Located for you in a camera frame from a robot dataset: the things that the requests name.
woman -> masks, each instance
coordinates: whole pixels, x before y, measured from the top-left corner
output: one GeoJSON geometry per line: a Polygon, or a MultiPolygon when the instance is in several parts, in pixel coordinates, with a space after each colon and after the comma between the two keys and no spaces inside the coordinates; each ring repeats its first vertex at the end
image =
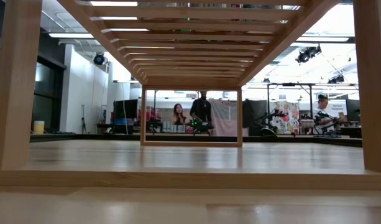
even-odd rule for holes
{"type": "Polygon", "coordinates": [[[173,116],[171,118],[171,125],[184,125],[186,117],[183,116],[182,105],[177,103],[173,107],[173,116]]]}

window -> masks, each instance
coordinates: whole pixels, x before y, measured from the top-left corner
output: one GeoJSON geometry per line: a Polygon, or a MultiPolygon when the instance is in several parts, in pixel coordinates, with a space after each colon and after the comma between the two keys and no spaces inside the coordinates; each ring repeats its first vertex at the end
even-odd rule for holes
{"type": "Polygon", "coordinates": [[[32,123],[44,121],[46,132],[59,131],[62,81],[62,72],[37,63],[32,123]]]}

wooden floor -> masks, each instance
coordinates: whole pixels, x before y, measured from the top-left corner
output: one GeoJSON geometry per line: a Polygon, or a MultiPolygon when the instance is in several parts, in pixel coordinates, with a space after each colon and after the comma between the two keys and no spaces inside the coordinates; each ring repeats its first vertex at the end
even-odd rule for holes
{"type": "Polygon", "coordinates": [[[138,141],[71,140],[30,144],[24,170],[365,174],[358,147],[244,143],[243,148],[141,147],[138,141]]]}
{"type": "Polygon", "coordinates": [[[381,224],[381,192],[0,187],[0,224],[381,224]]]}

man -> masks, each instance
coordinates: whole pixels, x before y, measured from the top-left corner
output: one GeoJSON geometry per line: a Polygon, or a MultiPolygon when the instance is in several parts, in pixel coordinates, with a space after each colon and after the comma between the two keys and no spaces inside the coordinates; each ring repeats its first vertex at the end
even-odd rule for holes
{"type": "MultiPolygon", "coordinates": [[[[319,112],[322,114],[327,114],[327,112],[325,111],[325,109],[327,108],[327,105],[328,105],[327,96],[319,95],[318,106],[315,110],[313,110],[313,119],[316,119],[316,116],[318,116],[319,112]]],[[[322,134],[323,133],[322,128],[332,125],[333,120],[331,118],[323,118],[318,121],[318,124],[319,125],[316,126],[316,129],[318,130],[318,134],[322,134]]],[[[327,131],[334,131],[334,126],[327,128],[327,131]]]]}
{"type": "Polygon", "coordinates": [[[212,122],[211,104],[207,101],[207,92],[200,91],[201,98],[195,100],[191,106],[190,116],[203,122],[212,122]]]}

black shirt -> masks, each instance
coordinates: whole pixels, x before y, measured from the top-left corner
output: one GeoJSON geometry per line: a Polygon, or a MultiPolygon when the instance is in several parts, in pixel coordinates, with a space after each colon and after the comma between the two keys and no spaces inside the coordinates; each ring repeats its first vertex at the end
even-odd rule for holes
{"type": "Polygon", "coordinates": [[[191,106],[190,115],[195,114],[203,122],[212,122],[211,104],[207,100],[197,99],[191,106]]]}

